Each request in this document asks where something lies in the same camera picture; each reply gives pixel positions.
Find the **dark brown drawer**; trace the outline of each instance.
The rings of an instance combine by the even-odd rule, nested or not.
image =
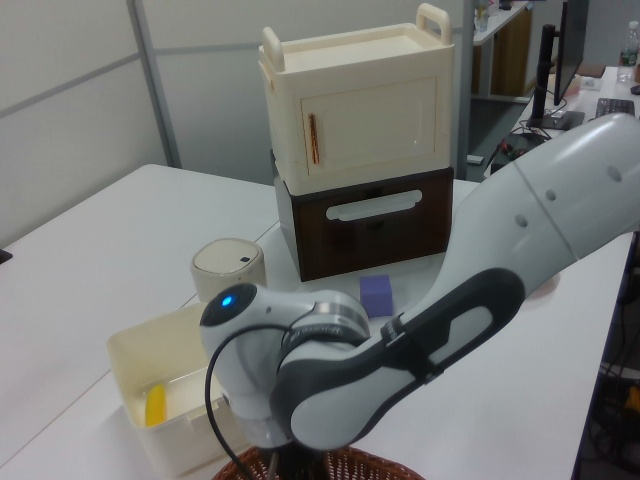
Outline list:
[[[274,172],[281,228],[303,281],[432,255],[447,248],[452,168],[301,196],[290,195],[275,168]],[[368,201],[399,198],[402,203],[417,197],[421,198],[411,208],[404,205],[379,214],[372,214],[376,208],[371,204],[380,200]],[[332,218],[328,218],[331,207]],[[363,211],[371,216],[358,218]]]

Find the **purple block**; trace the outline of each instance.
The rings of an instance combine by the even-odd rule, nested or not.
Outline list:
[[[393,295],[389,275],[360,277],[360,303],[369,318],[393,315]]]

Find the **open plastic box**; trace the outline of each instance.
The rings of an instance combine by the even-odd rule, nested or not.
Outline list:
[[[206,304],[183,308],[113,335],[107,349],[125,409],[154,468],[177,477],[225,455],[204,406],[209,359],[200,340]],[[165,386],[167,421],[145,426],[146,394]],[[212,379],[212,404],[220,429],[236,451],[248,446]]]

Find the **round container lid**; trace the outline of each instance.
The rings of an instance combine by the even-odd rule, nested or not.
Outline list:
[[[211,242],[193,257],[194,266],[216,275],[229,275],[246,268],[260,255],[260,247],[239,238]]]

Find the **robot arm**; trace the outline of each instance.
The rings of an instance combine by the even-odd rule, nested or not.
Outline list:
[[[290,329],[243,335],[220,356],[216,375],[249,440],[329,450],[365,435],[398,400],[498,332],[545,281],[638,229],[638,152],[640,123],[614,115],[501,169],[457,210],[432,289],[370,338],[362,307],[337,292],[223,292],[201,323],[210,354],[247,324]],[[241,300],[241,289],[252,293]],[[242,308],[222,315],[228,298]]]

